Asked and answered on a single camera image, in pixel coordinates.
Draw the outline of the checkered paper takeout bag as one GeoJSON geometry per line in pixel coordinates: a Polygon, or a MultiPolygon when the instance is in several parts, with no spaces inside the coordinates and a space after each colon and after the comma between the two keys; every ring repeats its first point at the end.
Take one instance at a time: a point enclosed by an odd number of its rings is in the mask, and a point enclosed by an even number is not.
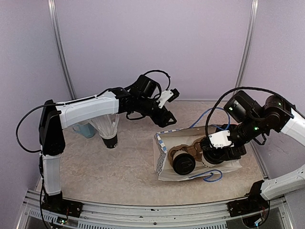
{"type": "Polygon", "coordinates": [[[239,159],[218,165],[202,162],[200,140],[205,137],[204,126],[158,132],[153,139],[154,170],[161,181],[186,181],[203,177],[215,182],[223,173],[240,169],[239,159]]]}

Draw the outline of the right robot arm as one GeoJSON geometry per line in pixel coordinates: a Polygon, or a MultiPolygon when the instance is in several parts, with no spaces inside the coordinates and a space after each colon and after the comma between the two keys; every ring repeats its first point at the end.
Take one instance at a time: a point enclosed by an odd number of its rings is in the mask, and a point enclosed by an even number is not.
{"type": "MultiPolygon", "coordinates": [[[[287,101],[278,95],[267,98],[260,106],[246,92],[237,92],[224,106],[230,116],[238,123],[230,129],[228,140],[234,146],[241,146],[259,135],[269,135],[271,130],[283,133],[300,144],[305,143],[305,119],[287,101]]],[[[271,200],[305,186],[305,167],[261,182],[255,182],[250,197],[244,200],[244,208],[255,211],[263,200],[271,200]]]]}

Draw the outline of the black plastic cup lid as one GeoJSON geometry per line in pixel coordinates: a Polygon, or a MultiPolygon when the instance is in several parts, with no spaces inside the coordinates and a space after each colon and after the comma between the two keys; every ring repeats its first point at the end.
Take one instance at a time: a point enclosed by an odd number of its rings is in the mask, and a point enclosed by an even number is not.
{"type": "Polygon", "coordinates": [[[203,151],[203,157],[206,162],[212,165],[218,165],[224,160],[222,157],[225,155],[224,149],[215,149],[215,150],[209,150],[209,151],[203,151]]]}

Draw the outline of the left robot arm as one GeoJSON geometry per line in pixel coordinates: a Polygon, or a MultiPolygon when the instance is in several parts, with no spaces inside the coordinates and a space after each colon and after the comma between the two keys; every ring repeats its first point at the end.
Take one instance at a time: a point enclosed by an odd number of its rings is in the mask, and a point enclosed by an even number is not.
{"type": "Polygon", "coordinates": [[[59,196],[62,194],[60,158],[65,149],[65,128],[102,115],[129,115],[134,112],[150,117],[154,124],[164,128],[177,122],[165,103],[172,102],[179,95],[177,89],[166,88],[163,91],[159,83],[142,74],[125,88],[110,88],[97,95],[62,103],[46,101],[39,124],[39,142],[49,206],[56,212],[62,212],[67,207],[66,200],[59,196]]]}

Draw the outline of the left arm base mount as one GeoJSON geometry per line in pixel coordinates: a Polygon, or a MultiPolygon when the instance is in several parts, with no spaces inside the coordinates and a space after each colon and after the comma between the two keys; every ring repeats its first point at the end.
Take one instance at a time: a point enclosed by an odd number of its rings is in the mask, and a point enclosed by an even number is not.
{"type": "Polygon", "coordinates": [[[62,193],[50,196],[45,194],[42,202],[42,209],[67,217],[79,218],[83,204],[78,201],[64,199],[62,193]]]}

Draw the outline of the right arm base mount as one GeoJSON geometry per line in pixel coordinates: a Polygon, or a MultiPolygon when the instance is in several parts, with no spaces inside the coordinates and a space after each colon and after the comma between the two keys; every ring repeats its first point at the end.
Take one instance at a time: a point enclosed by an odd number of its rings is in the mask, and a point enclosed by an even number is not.
{"type": "Polygon", "coordinates": [[[227,203],[230,217],[250,214],[270,207],[269,201],[261,196],[263,182],[263,180],[254,182],[246,198],[227,203]]]}

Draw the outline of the white paper coffee cup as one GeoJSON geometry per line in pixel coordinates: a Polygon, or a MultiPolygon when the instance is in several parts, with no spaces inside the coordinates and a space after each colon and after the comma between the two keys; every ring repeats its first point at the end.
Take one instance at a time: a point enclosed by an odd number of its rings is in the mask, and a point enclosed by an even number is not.
{"type": "Polygon", "coordinates": [[[214,164],[209,163],[209,162],[205,159],[204,155],[202,155],[202,164],[203,164],[205,167],[209,167],[209,168],[214,167],[214,164]]]}

